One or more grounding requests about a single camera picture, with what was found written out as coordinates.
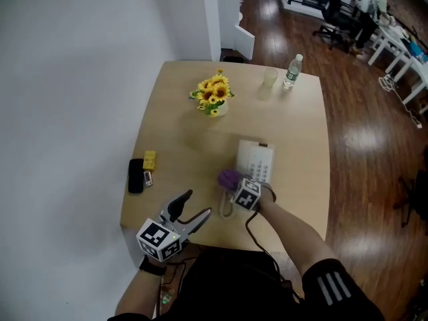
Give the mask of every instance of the person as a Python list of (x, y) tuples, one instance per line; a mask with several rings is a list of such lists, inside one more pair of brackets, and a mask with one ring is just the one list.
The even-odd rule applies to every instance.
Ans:
[[(363, 48), (366, 41), (376, 31), (378, 15), (382, 15), (388, 22), (391, 22), (391, 17), (387, 13), (387, 0), (371, 0), (370, 7), (366, 13), (360, 14), (360, 23), (349, 33), (347, 43), (350, 46), (350, 52), (353, 55), (364, 54)], [(360, 36), (355, 42), (356, 36), (362, 30)]]
[[(219, 181), (234, 190), (236, 177), (225, 171)], [(262, 187), (259, 213), (296, 265), (304, 300), (297, 303), (292, 290), (281, 284), (268, 254), (212, 249), (199, 255), (170, 310), (157, 320), (384, 320), (315, 229), (274, 199), (272, 190)], [(152, 265), (162, 264), (152, 260)], [(151, 319), (162, 279), (155, 271), (135, 275), (109, 321)]]

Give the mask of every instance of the black shirt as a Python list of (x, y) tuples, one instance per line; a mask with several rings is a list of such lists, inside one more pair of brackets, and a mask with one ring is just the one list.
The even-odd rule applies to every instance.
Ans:
[[(156, 320), (384, 320), (343, 265), (325, 259), (302, 278), (305, 300), (293, 298), (262, 252), (211, 250), (189, 270), (180, 294)], [(109, 321), (149, 320), (122, 314)]]

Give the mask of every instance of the clear cup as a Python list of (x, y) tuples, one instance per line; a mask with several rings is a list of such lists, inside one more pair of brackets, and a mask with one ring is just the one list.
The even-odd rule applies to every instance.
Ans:
[(265, 69), (265, 75), (263, 79), (263, 83), (265, 86), (271, 88), (274, 84), (276, 79), (278, 78), (278, 71), (273, 68), (266, 68)]

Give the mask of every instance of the purple object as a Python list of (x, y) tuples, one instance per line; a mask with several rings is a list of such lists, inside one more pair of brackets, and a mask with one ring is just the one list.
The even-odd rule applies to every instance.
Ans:
[(219, 173), (217, 181), (219, 184), (230, 191), (235, 191), (238, 188), (238, 183), (242, 180), (243, 175), (236, 170), (224, 170)]

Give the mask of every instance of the black sleeve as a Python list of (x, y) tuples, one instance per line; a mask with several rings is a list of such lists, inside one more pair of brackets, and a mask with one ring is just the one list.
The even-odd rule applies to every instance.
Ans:
[(125, 313), (109, 318), (107, 321), (147, 321), (150, 320), (147, 316), (141, 314)]
[(384, 320), (337, 259), (314, 264), (302, 278), (305, 310), (325, 320)]

